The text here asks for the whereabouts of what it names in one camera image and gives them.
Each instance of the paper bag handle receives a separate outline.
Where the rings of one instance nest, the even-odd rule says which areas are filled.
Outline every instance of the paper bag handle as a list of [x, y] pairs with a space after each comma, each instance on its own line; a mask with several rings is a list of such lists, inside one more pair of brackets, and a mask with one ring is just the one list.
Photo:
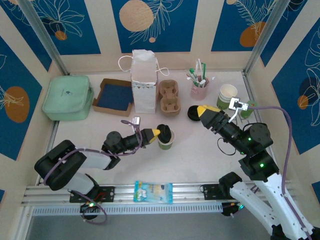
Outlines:
[[123, 72], [129, 72], [129, 71], [130, 71], [130, 68], [129, 68], [128, 70], [123, 70], [122, 67], [120, 66], [120, 60], [123, 59], [123, 58], [126, 58], [126, 57], [129, 57], [129, 58], [134, 59], [133, 56], [129, 56], [129, 55], [125, 55], [125, 56], [122, 56], [122, 57], [119, 58], [119, 60], [118, 60], [118, 66], [119, 66], [119, 68], [121, 69], [121, 71], [123, 71]]
[[[121, 65], [120, 65], [120, 60], [123, 59], [123, 58], [126, 58], [126, 57], [129, 57], [129, 58], [134, 59], [133, 56], [129, 56], [129, 55], [125, 55], [125, 56], [122, 56], [122, 57], [119, 58], [119, 60], [118, 60], [118, 66], [119, 66], [119, 68], [121, 69], [121, 71], [123, 71], [123, 72], [129, 72], [129, 71], [130, 71], [130, 68], [129, 68], [128, 70], [123, 70], [122, 67], [121, 67]], [[167, 67], [160, 68], [160, 67], [159, 67], [158, 59], [156, 58], [155, 60], [156, 60], [156, 64], [158, 65], [158, 70], [155, 70], [155, 71], [156, 71], [156, 72], [159, 71], [159, 72], [162, 73], [164, 76], [169, 76], [169, 74], [170, 74], [169, 69], [168, 69]], [[167, 70], [168, 74], [164, 74], [164, 73], [162, 72], [162, 70], [164, 70], [164, 69]]]

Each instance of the blue plastic bag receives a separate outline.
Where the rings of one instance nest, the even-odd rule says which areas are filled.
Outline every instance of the blue plastic bag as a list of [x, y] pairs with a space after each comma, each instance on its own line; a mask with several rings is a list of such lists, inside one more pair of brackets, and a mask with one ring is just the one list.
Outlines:
[[173, 184], [147, 183], [142, 181], [136, 181], [134, 186], [133, 201], [172, 204]]

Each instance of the cardboard tray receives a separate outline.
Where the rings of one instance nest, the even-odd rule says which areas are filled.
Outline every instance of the cardboard tray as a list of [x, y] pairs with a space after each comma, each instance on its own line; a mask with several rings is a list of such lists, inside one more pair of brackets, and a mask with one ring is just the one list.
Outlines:
[[105, 108], [105, 107], [99, 107], [98, 103], [101, 98], [101, 95], [104, 91], [105, 85], [116, 85], [116, 86], [124, 86], [124, 87], [130, 87], [131, 88], [131, 82], [130, 81], [124, 81], [124, 80], [118, 80], [118, 79], [110, 79], [110, 78], [105, 78], [102, 80], [100, 84], [100, 92], [97, 98], [93, 100], [92, 107], [93, 110], [96, 112], [100, 113], [105, 113], [105, 114], [113, 114], [113, 115], [118, 115], [122, 117], [129, 117], [132, 104], [129, 103], [126, 111], [122, 110], [116, 110], [112, 108]]

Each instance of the pen holder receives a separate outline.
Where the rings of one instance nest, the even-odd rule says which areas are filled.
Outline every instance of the pen holder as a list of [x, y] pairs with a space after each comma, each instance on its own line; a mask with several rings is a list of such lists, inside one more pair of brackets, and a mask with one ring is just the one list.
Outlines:
[[[198, 81], [200, 80], [201, 82], [201, 76], [198, 76], [197, 79]], [[198, 87], [194, 83], [192, 83], [190, 96], [195, 100], [201, 101], [206, 98], [208, 88], [209, 88], [209, 80], [208, 78], [205, 77], [204, 87]]]

